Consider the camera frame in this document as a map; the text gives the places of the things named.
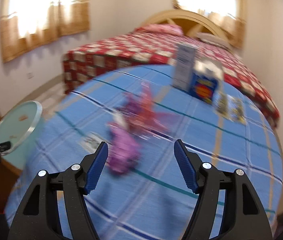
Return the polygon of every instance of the curtain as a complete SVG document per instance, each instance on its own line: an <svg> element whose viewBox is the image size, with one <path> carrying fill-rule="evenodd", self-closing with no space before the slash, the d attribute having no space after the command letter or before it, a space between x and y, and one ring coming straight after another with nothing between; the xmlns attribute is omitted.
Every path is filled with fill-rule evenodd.
<svg viewBox="0 0 283 240"><path fill-rule="evenodd" d="M89 30L89 0L3 0L0 18L3 62Z"/></svg>
<svg viewBox="0 0 283 240"><path fill-rule="evenodd" d="M242 48L246 0L173 0L173 5L207 17L224 30L231 45Z"/></svg>

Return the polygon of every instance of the floor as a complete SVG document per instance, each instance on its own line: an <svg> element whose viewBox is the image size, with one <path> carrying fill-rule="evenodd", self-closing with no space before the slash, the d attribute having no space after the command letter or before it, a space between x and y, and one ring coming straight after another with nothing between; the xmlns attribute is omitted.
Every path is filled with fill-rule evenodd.
<svg viewBox="0 0 283 240"><path fill-rule="evenodd" d="M43 106L43 117L46 120L55 114L58 104L65 98L64 85L64 82L60 82L35 99Z"/></svg>

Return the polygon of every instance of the bed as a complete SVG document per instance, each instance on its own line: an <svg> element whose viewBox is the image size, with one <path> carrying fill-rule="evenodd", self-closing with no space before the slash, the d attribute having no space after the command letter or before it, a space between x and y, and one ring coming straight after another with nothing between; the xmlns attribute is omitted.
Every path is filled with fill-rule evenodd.
<svg viewBox="0 0 283 240"><path fill-rule="evenodd" d="M198 46L202 56L223 64L224 81L250 98L261 110L270 126L275 128L279 111L270 94L256 76L229 49L195 39L197 33L210 33L225 41L225 33L207 18L181 9L172 9L151 16L141 26L171 24L182 27L184 36L167 33L135 31L100 40L72 49L63 55L66 94L87 80L108 71L140 64L174 65L177 44L187 42Z"/></svg>

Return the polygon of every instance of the card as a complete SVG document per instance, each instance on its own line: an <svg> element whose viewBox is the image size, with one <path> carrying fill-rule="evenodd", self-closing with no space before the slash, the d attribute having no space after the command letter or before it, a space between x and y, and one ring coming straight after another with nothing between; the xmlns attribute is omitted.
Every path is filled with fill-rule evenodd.
<svg viewBox="0 0 283 240"><path fill-rule="evenodd" d="M228 113L228 96L222 92L217 94L217 98L215 101L215 109L217 114L220 114L222 117L229 119Z"/></svg>
<svg viewBox="0 0 283 240"><path fill-rule="evenodd" d="M243 111L243 102L239 98L231 98L229 101L230 109L230 119L233 122L239 122L241 124L246 124L244 111Z"/></svg>
<svg viewBox="0 0 283 240"><path fill-rule="evenodd" d="M79 144L90 154L95 153L101 142L107 142L97 133L90 133Z"/></svg>

